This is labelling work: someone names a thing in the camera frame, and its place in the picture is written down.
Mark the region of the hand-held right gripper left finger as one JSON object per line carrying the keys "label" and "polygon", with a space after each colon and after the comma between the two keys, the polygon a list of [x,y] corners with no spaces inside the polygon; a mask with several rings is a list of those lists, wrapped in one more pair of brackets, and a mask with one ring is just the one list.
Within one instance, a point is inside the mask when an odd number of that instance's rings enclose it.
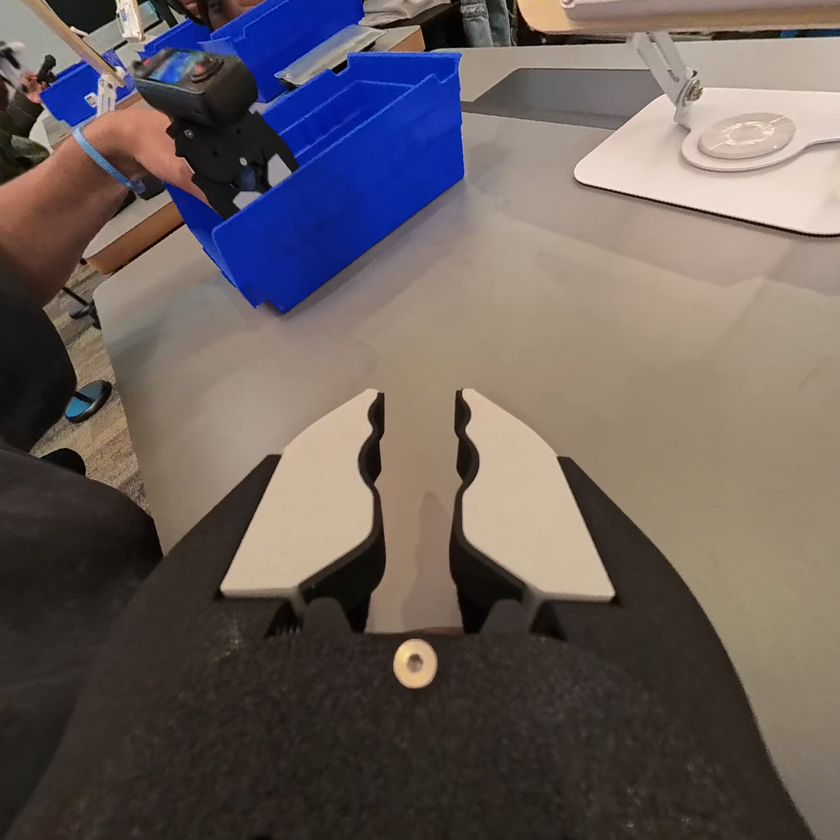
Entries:
{"label": "hand-held right gripper left finger", "polygon": [[385,396],[362,391],[302,430],[281,453],[220,584],[224,598],[281,599],[301,616],[337,601],[364,621],[385,572]]}

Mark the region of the grey desk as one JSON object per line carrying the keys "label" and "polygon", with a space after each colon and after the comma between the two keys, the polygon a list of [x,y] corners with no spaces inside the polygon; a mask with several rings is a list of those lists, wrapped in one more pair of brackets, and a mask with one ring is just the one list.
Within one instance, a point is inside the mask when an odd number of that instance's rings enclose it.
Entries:
{"label": "grey desk", "polygon": [[366,388],[385,394],[373,633],[452,627],[455,392],[570,456],[725,644],[775,764],[838,838],[838,240],[590,190],[607,129],[536,119],[623,45],[471,49],[465,179],[289,314],[184,228],[94,297],[161,546]]}

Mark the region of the blue wristband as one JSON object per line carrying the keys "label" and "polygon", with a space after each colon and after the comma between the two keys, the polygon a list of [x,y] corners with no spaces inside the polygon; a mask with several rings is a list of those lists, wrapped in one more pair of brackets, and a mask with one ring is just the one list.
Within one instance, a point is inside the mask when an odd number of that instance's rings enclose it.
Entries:
{"label": "blue wristband", "polygon": [[145,192],[145,185],[141,178],[128,177],[121,173],[108,159],[102,155],[85,137],[82,130],[78,127],[71,131],[73,140],[79,145],[87,157],[99,169],[108,174],[115,182],[125,187],[136,195],[141,195]]}

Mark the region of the blue plastic bin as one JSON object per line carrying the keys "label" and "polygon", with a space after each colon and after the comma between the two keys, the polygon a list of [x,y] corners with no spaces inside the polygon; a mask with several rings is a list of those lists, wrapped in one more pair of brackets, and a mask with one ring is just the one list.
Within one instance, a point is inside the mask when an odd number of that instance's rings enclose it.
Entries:
{"label": "blue plastic bin", "polygon": [[298,170],[236,215],[171,186],[184,224],[252,307],[288,312],[465,176],[455,51],[351,54],[262,116]]}
{"label": "blue plastic bin", "polygon": [[[235,56],[254,75],[258,100],[268,103],[284,91],[277,73],[363,16],[362,1],[266,1],[214,32],[184,21],[151,40],[140,58],[165,48]],[[41,94],[45,109],[69,126],[94,118],[99,76],[83,61],[61,71]]]}

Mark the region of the person's dark shoe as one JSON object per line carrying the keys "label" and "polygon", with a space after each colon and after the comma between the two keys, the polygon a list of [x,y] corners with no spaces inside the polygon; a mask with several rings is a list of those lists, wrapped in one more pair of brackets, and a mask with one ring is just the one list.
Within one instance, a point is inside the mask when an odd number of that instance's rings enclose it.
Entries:
{"label": "person's dark shoe", "polygon": [[74,391],[64,417],[71,424],[84,423],[106,405],[111,395],[112,384],[109,381],[96,380],[82,385]]}

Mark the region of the white document stand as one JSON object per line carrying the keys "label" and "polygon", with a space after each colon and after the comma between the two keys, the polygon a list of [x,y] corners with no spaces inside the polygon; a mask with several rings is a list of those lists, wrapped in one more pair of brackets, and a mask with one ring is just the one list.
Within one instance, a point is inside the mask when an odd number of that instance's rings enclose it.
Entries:
{"label": "white document stand", "polygon": [[626,41],[663,94],[575,166],[580,185],[838,237],[837,92],[708,87],[670,34]]}

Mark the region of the person's left hand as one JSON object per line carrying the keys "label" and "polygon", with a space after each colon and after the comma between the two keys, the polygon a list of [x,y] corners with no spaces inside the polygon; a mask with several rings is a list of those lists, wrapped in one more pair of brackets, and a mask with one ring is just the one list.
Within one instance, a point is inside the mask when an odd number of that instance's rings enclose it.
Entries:
{"label": "person's left hand", "polygon": [[208,205],[206,195],[193,181],[193,170],[176,153],[168,133],[170,120],[143,105],[109,112],[90,122],[81,132],[91,147],[118,172],[131,180],[153,175]]}

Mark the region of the person's left forearm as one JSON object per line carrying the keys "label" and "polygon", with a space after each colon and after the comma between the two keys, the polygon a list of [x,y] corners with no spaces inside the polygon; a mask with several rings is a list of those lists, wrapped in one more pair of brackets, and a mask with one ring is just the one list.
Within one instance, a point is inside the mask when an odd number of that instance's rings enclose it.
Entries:
{"label": "person's left forearm", "polygon": [[38,308],[50,303],[129,194],[66,140],[46,161],[2,185],[2,280]]}

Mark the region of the grey metal plate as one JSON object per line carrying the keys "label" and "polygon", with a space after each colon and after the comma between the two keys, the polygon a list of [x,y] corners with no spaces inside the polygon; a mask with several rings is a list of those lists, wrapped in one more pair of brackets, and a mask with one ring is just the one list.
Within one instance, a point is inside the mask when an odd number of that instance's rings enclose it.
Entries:
{"label": "grey metal plate", "polygon": [[383,29],[361,24],[347,26],[275,73],[275,79],[285,89],[300,88],[325,70],[340,70],[351,54],[370,49],[384,35]]}

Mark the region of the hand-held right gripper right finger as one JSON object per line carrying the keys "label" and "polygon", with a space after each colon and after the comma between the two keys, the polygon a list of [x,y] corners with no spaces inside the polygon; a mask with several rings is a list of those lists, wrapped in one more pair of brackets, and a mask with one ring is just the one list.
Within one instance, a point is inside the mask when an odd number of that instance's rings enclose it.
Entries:
{"label": "hand-held right gripper right finger", "polygon": [[463,622],[515,602],[608,604],[616,589],[560,457],[529,425],[473,388],[455,394],[449,571]]}

